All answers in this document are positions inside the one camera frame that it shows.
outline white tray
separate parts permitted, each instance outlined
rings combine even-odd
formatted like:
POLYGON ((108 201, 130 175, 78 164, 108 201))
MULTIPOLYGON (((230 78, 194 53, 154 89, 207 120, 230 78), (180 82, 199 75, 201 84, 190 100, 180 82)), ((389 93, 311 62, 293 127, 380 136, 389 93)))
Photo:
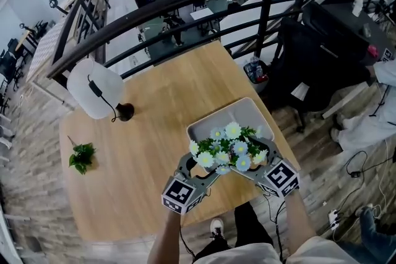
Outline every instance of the white tray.
POLYGON ((210 137, 213 128, 225 127, 230 122, 237 122, 241 127, 257 129, 262 126, 264 138, 273 141, 274 135, 264 116, 251 98, 243 98, 226 106, 207 117, 190 124, 187 135, 190 140, 199 142, 210 137))

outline lamp shade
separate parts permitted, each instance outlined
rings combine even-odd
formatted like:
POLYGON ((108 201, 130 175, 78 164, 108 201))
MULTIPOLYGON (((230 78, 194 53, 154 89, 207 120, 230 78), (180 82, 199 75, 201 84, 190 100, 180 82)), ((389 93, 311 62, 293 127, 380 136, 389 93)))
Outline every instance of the lamp shade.
POLYGON ((88 77, 113 108, 121 101, 124 82, 121 76, 91 59, 83 59, 72 69, 67 79, 67 89, 90 117, 102 119, 112 113, 113 109, 93 92, 88 77))

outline office chair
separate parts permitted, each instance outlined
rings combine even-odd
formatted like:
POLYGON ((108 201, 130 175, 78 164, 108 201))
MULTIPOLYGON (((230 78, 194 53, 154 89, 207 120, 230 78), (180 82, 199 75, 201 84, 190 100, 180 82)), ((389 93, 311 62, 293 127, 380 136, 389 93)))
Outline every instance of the office chair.
POLYGON ((298 111, 298 132, 304 132, 306 127, 305 113, 322 111, 337 90, 370 79, 365 66, 329 54, 315 31, 291 18, 282 19, 278 40, 264 92, 272 107, 289 105, 298 111), (300 83, 309 87, 304 100, 291 94, 300 83))
POLYGON ((366 56, 369 43, 317 2, 303 10, 303 22, 318 33, 323 45, 341 59, 359 62, 366 56))
POLYGON ((21 66, 17 67, 17 59, 10 52, 6 52, 0 59, 0 74, 3 75, 4 80, 6 81, 5 93, 7 92, 8 85, 12 80, 14 80, 13 89, 16 92, 19 88, 19 79, 24 76, 24 73, 22 72, 21 66))

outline artificial flower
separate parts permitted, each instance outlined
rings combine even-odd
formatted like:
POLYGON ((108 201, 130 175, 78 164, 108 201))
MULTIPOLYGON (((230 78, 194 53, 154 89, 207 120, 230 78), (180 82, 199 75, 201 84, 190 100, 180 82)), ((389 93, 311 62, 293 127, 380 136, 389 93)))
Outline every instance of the artificial flower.
POLYGON ((191 154, 192 154, 193 156, 196 155, 196 154, 198 154, 198 152, 199 152, 199 146, 198 146, 197 142, 195 142, 194 140, 191 140, 191 141, 190 141, 190 146, 189 146, 189 148, 190 148, 190 152, 191 152, 191 154))
POLYGON ((236 122, 231 122, 225 127, 225 133, 231 140, 241 136, 241 126, 236 122))
POLYGON ((222 150, 222 146, 219 141, 214 141, 211 146, 209 146, 211 150, 215 150, 216 153, 222 150))
POLYGON ((230 162, 230 157, 228 156, 228 153, 224 151, 217 153, 216 162, 219 164, 228 164, 228 162, 230 162))
POLYGON ((214 140, 221 140, 224 138, 224 136, 224 129, 214 128, 212 131, 210 131, 210 138, 214 140))
POLYGON ((233 150, 237 155, 246 154, 246 152, 248 151, 248 145, 245 142, 237 141, 233 145, 233 150))
POLYGON ((248 155, 242 155, 236 161, 235 166, 238 169, 238 171, 246 172, 250 168, 250 164, 251 164, 250 157, 248 157, 248 155))
POLYGON ((253 163, 254 164, 259 164, 263 162, 267 158, 268 151, 267 150, 262 150, 259 154, 256 154, 253 157, 253 163))
POLYGON ((197 162, 203 168, 209 168, 214 163, 214 158, 209 152, 202 152, 197 157, 197 162))
POLYGON ((256 138, 264 138, 264 136, 262 134, 262 129, 263 129, 263 126, 257 127, 256 133, 255 133, 256 138))
POLYGON ((225 175, 225 174, 227 174, 230 171, 231 171, 231 169, 228 166, 219 166, 216 169, 216 173, 219 174, 219 175, 225 175))

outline power strip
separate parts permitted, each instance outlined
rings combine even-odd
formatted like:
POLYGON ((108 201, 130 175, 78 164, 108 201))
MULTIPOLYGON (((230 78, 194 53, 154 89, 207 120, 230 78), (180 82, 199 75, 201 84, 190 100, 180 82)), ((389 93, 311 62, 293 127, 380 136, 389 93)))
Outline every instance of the power strip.
POLYGON ((329 225, 332 231, 336 230, 339 226, 340 220, 338 219, 338 211, 336 209, 329 213, 329 225))

